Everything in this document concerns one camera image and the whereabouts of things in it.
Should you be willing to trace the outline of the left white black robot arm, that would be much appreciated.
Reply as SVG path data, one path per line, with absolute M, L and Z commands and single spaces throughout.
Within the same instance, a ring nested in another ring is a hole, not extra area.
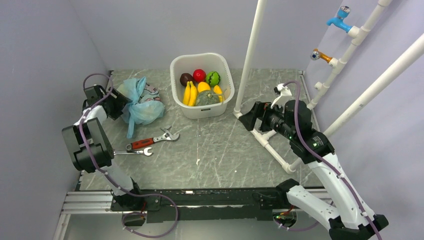
M 108 95 L 100 85 L 88 87 L 84 93 L 81 118 L 61 131 L 72 164 L 78 171 L 104 177 L 113 200 L 123 208 L 137 210 L 144 206 L 144 196 L 138 184 L 115 163 L 114 149 L 102 126 L 106 119 L 120 117 L 129 99 L 115 89 Z

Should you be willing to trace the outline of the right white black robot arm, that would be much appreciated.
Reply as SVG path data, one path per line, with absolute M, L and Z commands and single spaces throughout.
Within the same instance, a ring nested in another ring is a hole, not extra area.
M 321 200 L 294 179 L 276 187 L 276 203 L 293 205 L 313 217 L 328 231 L 333 240 L 368 240 L 381 238 L 379 232 L 389 225 L 383 214 L 376 214 L 352 186 L 333 145 L 312 127 L 312 112 L 305 102 L 289 100 L 283 107 L 270 102 L 254 103 L 251 110 L 238 119 L 252 131 L 260 120 L 262 132 L 275 131 L 289 140 L 291 150 L 318 177 L 333 204 Z

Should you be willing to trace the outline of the light blue plastic bag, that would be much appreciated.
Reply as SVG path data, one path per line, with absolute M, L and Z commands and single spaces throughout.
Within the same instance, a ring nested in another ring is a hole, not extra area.
M 148 125 L 163 117 L 165 105 L 161 101 L 159 89 L 147 83 L 146 77 L 128 78 L 117 90 L 129 99 L 121 115 L 128 124 L 128 139 L 134 137 L 136 125 Z

